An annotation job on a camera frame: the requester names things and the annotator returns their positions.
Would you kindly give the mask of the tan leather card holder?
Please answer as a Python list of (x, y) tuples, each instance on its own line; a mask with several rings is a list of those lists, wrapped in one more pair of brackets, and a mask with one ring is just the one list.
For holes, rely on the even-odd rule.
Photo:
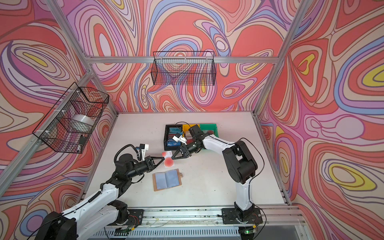
[(154, 191), (166, 190), (182, 185), (182, 173), (179, 169), (158, 172), (153, 174)]

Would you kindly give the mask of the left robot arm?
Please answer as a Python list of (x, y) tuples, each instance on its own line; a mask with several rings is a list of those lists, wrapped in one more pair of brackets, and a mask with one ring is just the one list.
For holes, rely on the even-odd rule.
[(115, 171), (100, 189), (80, 203), (61, 212), (48, 214), (35, 231), (37, 240), (87, 240), (110, 224), (125, 225), (129, 220), (140, 223), (132, 216), (126, 203), (119, 200), (133, 184), (134, 177), (144, 177), (162, 163), (164, 157), (147, 156), (137, 161), (131, 154), (115, 156)]

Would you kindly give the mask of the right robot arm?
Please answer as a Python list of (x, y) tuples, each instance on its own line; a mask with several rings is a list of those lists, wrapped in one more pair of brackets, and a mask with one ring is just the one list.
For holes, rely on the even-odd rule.
[(188, 143), (182, 134), (175, 134), (172, 138), (180, 147), (173, 154), (172, 159), (186, 159), (202, 149), (222, 155), (230, 177), (236, 183), (236, 200), (234, 208), (239, 220), (249, 217), (255, 205), (251, 198), (251, 181), (256, 176), (258, 165), (246, 143), (239, 140), (229, 142), (216, 137), (214, 134), (203, 132), (198, 125), (189, 128), (193, 141)]

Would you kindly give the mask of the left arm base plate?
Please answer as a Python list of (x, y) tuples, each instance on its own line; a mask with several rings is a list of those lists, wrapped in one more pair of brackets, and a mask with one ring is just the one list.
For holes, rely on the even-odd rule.
[(142, 224), (143, 215), (143, 209), (119, 210), (117, 219), (108, 224), (108, 226), (137, 227)]

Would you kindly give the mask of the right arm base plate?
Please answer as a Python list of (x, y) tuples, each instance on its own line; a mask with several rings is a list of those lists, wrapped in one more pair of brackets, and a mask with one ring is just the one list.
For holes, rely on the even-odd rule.
[(218, 215), (223, 219), (225, 225), (230, 224), (262, 224), (263, 218), (260, 208), (250, 208), (246, 211), (235, 208), (223, 208), (222, 213)]

